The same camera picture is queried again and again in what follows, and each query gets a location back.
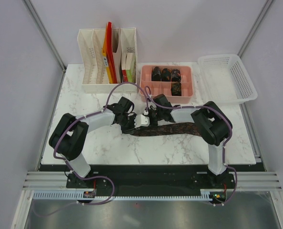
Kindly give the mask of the dark paisley necktie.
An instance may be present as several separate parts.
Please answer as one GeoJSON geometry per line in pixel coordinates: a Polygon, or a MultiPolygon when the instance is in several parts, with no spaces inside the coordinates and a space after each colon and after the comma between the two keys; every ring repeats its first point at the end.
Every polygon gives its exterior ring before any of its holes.
{"type": "Polygon", "coordinates": [[[161,126],[141,126],[130,132],[132,136],[147,137],[147,136],[165,136],[165,135],[195,135],[201,136],[195,123],[172,123],[161,126]]]}

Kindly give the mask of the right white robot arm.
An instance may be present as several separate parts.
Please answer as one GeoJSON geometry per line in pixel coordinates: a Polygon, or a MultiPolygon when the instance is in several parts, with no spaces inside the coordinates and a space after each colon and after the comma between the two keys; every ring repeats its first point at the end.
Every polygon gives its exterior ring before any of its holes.
{"type": "Polygon", "coordinates": [[[156,119],[170,123],[192,123],[208,144],[210,174],[207,182],[217,188],[224,183],[227,170],[225,146],[232,137],[232,123],[213,101],[201,106],[173,106],[160,94],[149,100],[156,106],[156,119]]]}

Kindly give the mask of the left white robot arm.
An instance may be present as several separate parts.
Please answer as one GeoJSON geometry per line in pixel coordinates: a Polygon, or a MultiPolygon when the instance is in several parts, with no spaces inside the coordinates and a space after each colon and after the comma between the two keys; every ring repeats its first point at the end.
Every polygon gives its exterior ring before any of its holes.
{"type": "Polygon", "coordinates": [[[134,103],[121,97],[117,103],[108,105],[102,111],[81,117],[66,113],[61,117],[49,139],[49,145],[54,149],[54,156],[60,154],[61,159],[77,174],[77,182],[82,187],[90,187],[94,181],[91,167],[82,154],[87,134],[113,124],[134,128],[133,109],[134,103]]]}

